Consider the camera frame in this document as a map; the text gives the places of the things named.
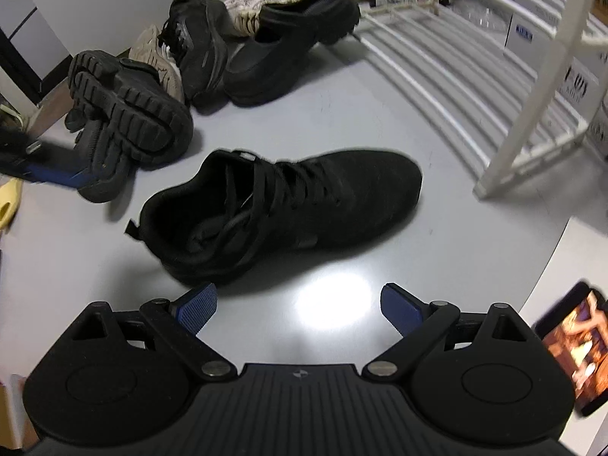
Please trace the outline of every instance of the shoe heel tab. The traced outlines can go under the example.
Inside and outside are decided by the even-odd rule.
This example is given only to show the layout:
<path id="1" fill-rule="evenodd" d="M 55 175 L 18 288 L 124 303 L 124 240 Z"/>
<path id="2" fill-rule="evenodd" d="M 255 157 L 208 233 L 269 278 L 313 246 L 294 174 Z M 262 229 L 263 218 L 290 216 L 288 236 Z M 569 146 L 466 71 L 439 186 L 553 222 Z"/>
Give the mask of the shoe heel tab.
<path id="1" fill-rule="evenodd" d="M 142 238 L 139 235 L 139 227 L 135 224 L 135 222 L 130 219 L 129 223 L 127 223 L 127 228 L 125 228 L 125 234 L 128 234 L 133 240 L 137 240 L 141 242 Z"/>

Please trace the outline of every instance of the circular mount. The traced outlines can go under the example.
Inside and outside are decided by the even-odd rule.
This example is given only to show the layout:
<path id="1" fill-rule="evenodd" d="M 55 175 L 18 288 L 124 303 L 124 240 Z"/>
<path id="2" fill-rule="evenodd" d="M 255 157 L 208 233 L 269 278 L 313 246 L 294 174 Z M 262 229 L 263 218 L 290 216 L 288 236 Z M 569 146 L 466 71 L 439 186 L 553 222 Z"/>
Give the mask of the circular mount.
<path id="1" fill-rule="evenodd" d="M 129 345 L 108 309 L 85 309 L 26 381 L 25 409 L 40 435 L 89 448 L 128 444 L 167 427 L 187 402 L 179 364 Z"/>
<path id="2" fill-rule="evenodd" d="M 397 372 L 397 366 L 393 362 L 379 360 L 368 364 L 367 370 L 376 377 L 389 377 Z"/>
<path id="3" fill-rule="evenodd" d="M 230 364 L 222 360 L 212 360 L 203 364 L 203 373 L 209 377 L 223 377 L 230 373 Z"/>
<path id="4" fill-rule="evenodd" d="M 529 333 L 497 339 L 486 328 L 467 348 L 429 355 L 412 375 L 412 401 L 430 423 L 478 445 L 557 439 L 572 413 L 572 384 Z"/>

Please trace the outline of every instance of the black slip-on shoe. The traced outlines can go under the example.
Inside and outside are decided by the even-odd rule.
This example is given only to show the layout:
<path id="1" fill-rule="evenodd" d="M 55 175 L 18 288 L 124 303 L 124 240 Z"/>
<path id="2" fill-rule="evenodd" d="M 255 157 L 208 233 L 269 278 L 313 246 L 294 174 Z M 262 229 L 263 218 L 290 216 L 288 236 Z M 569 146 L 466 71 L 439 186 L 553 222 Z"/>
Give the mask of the black slip-on shoe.
<path id="1" fill-rule="evenodd" d="M 112 141 L 142 166 L 171 163 L 188 149 L 190 111 L 166 93 L 152 66 L 104 51 L 83 51 L 72 60 L 68 86 L 76 109 L 87 119 L 107 123 Z M 66 126 L 77 130 L 83 119 L 70 115 Z"/>
<path id="2" fill-rule="evenodd" d="M 78 189 L 87 201 L 101 203 L 115 199 L 127 184 L 132 162 L 112 142 L 102 120 L 88 120 L 76 136 L 74 151 L 78 152 L 90 175 L 90 182 Z"/>
<path id="3" fill-rule="evenodd" d="M 220 0 L 174 0 L 159 42 L 169 47 L 182 75 L 187 101 L 199 105 L 212 97 L 228 60 L 223 36 L 233 31 Z"/>
<path id="4" fill-rule="evenodd" d="M 189 182 L 152 196 L 127 234 L 182 283 L 226 283 L 278 250 L 342 249 L 402 222 L 422 174 L 383 150 L 342 150 L 271 163 L 216 150 Z"/>
<path id="5" fill-rule="evenodd" d="M 300 0 L 264 5 L 260 28 L 232 57 L 224 90 L 233 103 L 255 106 L 287 94 L 315 43 L 331 45 L 351 32 L 361 13 L 354 0 Z"/>

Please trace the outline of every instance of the gray floor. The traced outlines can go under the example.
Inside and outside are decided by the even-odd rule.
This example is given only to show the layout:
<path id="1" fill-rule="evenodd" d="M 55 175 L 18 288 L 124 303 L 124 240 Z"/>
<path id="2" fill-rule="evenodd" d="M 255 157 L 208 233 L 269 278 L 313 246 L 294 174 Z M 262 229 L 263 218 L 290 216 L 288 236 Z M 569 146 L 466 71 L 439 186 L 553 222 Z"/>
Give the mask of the gray floor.
<path id="1" fill-rule="evenodd" d="M 51 185 L 25 185 L 2 238 L 0 374 L 27 374 L 92 300 L 116 310 L 184 288 L 146 247 L 123 234 L 142 204 L 188 180 L 217 147 L 300 158 L 344 147 L 389 147 L 424 172 L 420 204 L 399 231 L 349 255 L 282 256 L 220 290 L 200 338 L 231 359 L 361 367 L 399 336 L 379 310 L 395 282 L 423 300 L 464 310 L 495 301 L 518 308 L 533 289 L 571 215 L 608 232 L 606 167 L 586 149 L 500 198 L 479 202 L 474 179 L 437 129 L 352 40 L 315 48 L 292 93 L 265 106 L 231 104 L 195 115 L 185 159 L 139 171 L 118 201 L 94 205 Z M 70 141 L 62 126 L 49 135 Z"/>

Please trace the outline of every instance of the white patterned sneaker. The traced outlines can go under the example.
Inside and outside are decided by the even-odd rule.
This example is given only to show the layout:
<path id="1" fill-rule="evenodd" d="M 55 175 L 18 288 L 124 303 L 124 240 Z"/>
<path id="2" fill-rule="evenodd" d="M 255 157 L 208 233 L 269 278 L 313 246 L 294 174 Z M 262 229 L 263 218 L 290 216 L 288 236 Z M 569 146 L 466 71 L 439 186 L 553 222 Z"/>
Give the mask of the white patterned sneaker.
<path id="1" fill-rule="evenodd" d="M 241 36 L 253 36 L 260 27 L 258 15 L 262 5 L 267 3 L 294 3 L 299 0 L 226 0 L 230 18 L 237 33 Z"/>
<path id="2" fill-rule="evenodd" d="M 177 63 L 171 56 L 170 50 L 164 44 L 158 45 L 160 31 L 153 24 L 148 27 L 129 51 L 129 58 L 138 62 L 152 65 L 158 70 L 160 84 L 169 96 L 184 102 L 184 88 L 182 86 L 182 75 L 177 68 Z"/>

